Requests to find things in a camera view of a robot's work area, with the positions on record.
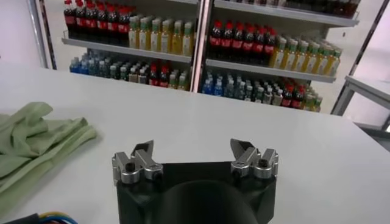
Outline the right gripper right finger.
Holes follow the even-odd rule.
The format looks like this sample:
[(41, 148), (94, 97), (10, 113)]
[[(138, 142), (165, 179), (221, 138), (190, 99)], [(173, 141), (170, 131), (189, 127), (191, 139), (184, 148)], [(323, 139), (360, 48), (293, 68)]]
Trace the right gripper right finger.
[(235, 178), (245, 178), (249, 175), (260, 180), (277, 178), (278, 153), (275, 149), (266, 149), (261, 153), (251, 142), (238, 139), (231, 139), (230, 147), (235, 157), (230, 164), (230, 170)]

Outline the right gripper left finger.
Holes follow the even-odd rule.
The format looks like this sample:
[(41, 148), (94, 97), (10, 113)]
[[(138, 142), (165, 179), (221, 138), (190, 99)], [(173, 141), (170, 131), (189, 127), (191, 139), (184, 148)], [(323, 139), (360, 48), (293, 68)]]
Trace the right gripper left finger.
[(130, 155), (117, 152), (112, 157), (113, 182), (136, 184), (141, 178), (156, 181), (163, 175), (163, 165), (152, 159), (154, 141), (137, 144)]

